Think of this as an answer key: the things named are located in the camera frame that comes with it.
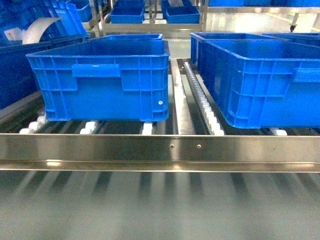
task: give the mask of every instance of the metal bar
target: metal bar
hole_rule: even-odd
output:
[[[216,14],[318,14],[320,7],[208,7]]]
[[[209,13],[209,0],[205,0],[204,2],[204,5],[202,6],[202,16],[201,16],[201,19],[202,21],[201,22],[201,27],[200,27],[200,30],[201,32],[205,32],[206,31],[206,28],[207,28],[207,16],[208,16],[208,13]]]
[[[0,134],[2,160],[320,163],[318,136]]]
[[[320,163],[77,162],[0,160],[0,170],[106,172],[320,173]]]
[[[91,8],[91,13],[92,13],[92,19],[93,19],[93,29],[94,29],[94,34],[96,38],[100,37],[100,31],[99,31],[99,23],[98,23],[98,16],[97,16],[97,11],[96,11],[96,4],[94,0],[89,0],[90,8]]]
[[[188,107],[177,59],[171,59],[170,64],[178,134],[194,135],[196,131]]]
[[[318,28],[319,27],[319,23],[320,23],[320,13],[318,13],[317,15],[316,15],[316,18],[315,18],[315,20],[314,20],[314,23],[313,23],[313,28]]]
[[[103,24],[106,33],[192,33],[200,31],[200,24]]]

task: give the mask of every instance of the metal guide rail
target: metal guide rail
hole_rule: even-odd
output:
[[[320,129],[233,128],[189,59],[169,72],[163,122],[46,121],[40,92],[5,108],[0,170],[320,173]]]

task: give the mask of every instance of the roller conveyor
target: roller conveyor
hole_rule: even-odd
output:
[[[170,117],[164,122],[46,122],[41,94],[0,112],[0,169],[166,172],[320,172],[319,129],[229,126],[188,59],[170,60]]]
[[[319,130],[228,126],[186,62],[171,59],[164,122],[18,134],[44,113],[41,93],[1,111],[1,239],[318,239]]]

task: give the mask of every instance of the metal frame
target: metal frame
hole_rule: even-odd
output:
[[[294,13],[294,20],[291,24],[291,30],[296,27],[299,14],[318,14],[320,13],[320,7],[209,7],[209,0],[196,1],[197,6],[200,9],[200,22],[199,24],[155,24],[157,17],[158,0],[149,1],[147,5],[149,11],[149,24],[114,24],[105,23],[102,18],[102,11],[100,11],[102,35],[108,33],[172,33],[172,32],[205,32],[207,27],[207,16],[209,13],[215,14],[290,14]],[[96,37],[100,37],[99,22],[97,12],[94,8],[94,1],[90,0],[90,6],[92,11],[92,19],[90,27],[93,25],[94,33]]]
[[[185,62],[172,59],[170,64],[169,92],[175,103],[171,118],[176,129],[173,133],[178,134],[163,135],[166,131],[161,125],[166,122],[158,123],[155,135],[1,133],[0,170],[320,173],[318,134],[196,135],[190,109],[192,93],[186,92],[190,86],[184,81]],[[39,92],[23,102],[0,111],[2,132],[21,126],[31,108],[37,112],[43,107]]]

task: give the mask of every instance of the blue bin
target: blue bin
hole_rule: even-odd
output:
[[[72,44],[79,44],[86,42],[91,37],[90,34],[80,34],[75,36],[66,36],[61,38],[56,38],[50,41],[50,49],[56,49],[60,47],[65,47]]]
[[[286,4],[286,0],[271,0],[271,6],[274,7],[285,7]]]
[[[244,4],[245,0],[209,0],[209,7],[243,7]]]
[[[184,6],[192,6],[192,3],[190,0],[182,0],[182,3]],[[167,19],[167,9],[168,8],[171,8],[169,0],[162,0],[161,1],[161,12],[163,15],[163,19]]]
[[[100,40],[162,40],[162,34],[119,34],[108,35],[93,39],[93,41]]]
[[[161,40],[95,40],[28,54],[52,121],[168,118],[169,48]]]
[[[144,0],[118,0],[114,4],[114,8],[145,8]]]
[[[233,127],[320,127],[320,47],[281,40],[205,43],[206,86]]]
[[[286,0],[286,7],[320,7],[320,0]]]
[[[17,27],[22,30],[27,30],[38,18],[62,18],[48,27],[41,37],[42,41],[87,33],[74,4],[53,0],[26,0],[12,2],[6,9],[16,16],[19,22]]]
[[[244,0],[244,5],[251,6],[270,6],[271,0]]]
[[[113,24],[142,24],[144,14],[144,8],[115,7],[110,13],[110,19]]]
[[[262,36],[258,34],[250,33],[220,33],[220,32],[195,32],[191,33],[191,61],[197,66],[197,70],[200,74],[205,67],[202,64],[204,42],[211,40],[231,40],[231,39],[271,39],[271,36]]]
[[[66,3],[75,5],[81,22],[86,23],[92,19],[91,8],[88,0],[70,0]]]
[[[264,33],[263,35],[283,38],[297,44],[307,44],[320,47],[319,33]]]
[[[166,9],[168,24],[198,24],[200,12],[196,6],[178,6]]]
[[[50,43],[21,43],[0,42],[0,110],[37,91],[26,54],[47,50]]]

